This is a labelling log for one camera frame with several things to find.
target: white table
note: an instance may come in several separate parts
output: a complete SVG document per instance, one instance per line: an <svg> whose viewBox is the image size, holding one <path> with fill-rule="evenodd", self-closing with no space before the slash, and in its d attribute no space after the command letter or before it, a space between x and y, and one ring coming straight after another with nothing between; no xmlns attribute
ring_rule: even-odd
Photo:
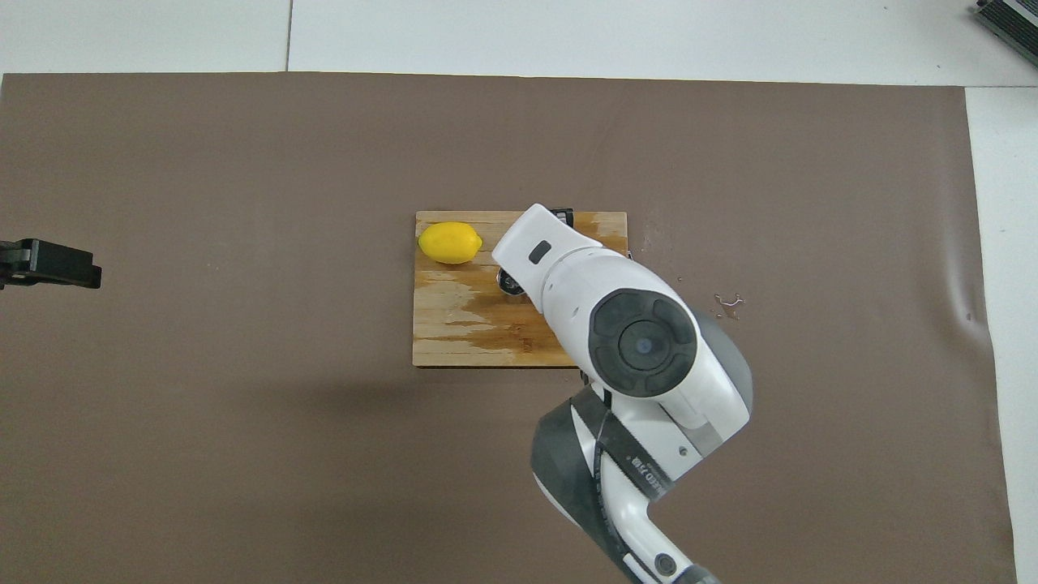
<svg viewBox="0 0 1038 584"><path fill-rule="evenodd" d="M1038 584L1038 68L968 1L8 0L0 72L358 71L961 85L1021 584Z"/></svg>

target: brown paper mat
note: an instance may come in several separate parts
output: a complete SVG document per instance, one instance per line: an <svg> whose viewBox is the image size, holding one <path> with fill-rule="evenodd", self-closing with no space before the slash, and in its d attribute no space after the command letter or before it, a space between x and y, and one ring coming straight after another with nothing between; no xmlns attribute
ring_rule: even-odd
<svg viewBox="0 0 1038 584"><path fill-rule="evenodd" d="M626 210L749 425L653 517L729 584L1014 581L963 91L7 75L0 581L621 582L538 491L571 370L410 365L414 213ZM398 237L394 233L408 233Z"/></svg>

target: water spill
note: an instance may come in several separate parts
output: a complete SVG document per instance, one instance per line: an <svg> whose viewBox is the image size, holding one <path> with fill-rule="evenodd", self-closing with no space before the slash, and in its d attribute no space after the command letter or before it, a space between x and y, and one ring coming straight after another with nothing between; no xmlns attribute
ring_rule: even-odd
<svg viewBox="0 0 1038 584"><path fill-rule="evenodd" d="M725 311L725 316L728 318L734 318L735 321L739 321L739 315L735 312L736 309L739 305L746 304L746 302L742 300L742 297L738 295L735 296L735 301L732 301L731 303L726 302L720 295L714 295L714 301L717 301L717 304L720 305L720 308ZM719 313L717 314L717 318L722 318Z"/></svg>

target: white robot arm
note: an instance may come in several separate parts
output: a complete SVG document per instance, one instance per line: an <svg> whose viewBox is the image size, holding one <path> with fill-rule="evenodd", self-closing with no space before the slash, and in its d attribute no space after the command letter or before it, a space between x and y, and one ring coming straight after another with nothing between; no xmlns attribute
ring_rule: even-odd
<svg viewBox="0 0 1038 584"><path fill-rule="evenodd" d="M659 276L541 204L493 257L585 380L538 425L538 485L632 582L719 584L656 528L648 506L749 420L745 360Z"/></svg>

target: wooden cutting board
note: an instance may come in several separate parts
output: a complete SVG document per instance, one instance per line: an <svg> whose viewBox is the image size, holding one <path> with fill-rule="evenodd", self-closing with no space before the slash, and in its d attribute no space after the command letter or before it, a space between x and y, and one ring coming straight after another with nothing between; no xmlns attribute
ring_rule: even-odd
<svg viewBox="0 0 1038 584"><path fill-rule="evenodd" d="M419 211L417 237L432 223L465 221L483 246L468 262L430 259L414 247L412 363L418 367L573 367L544 317L525 296L497 286L491 250L520 211ZM574 227L627 253L627 213L576 212Z"/></svg>

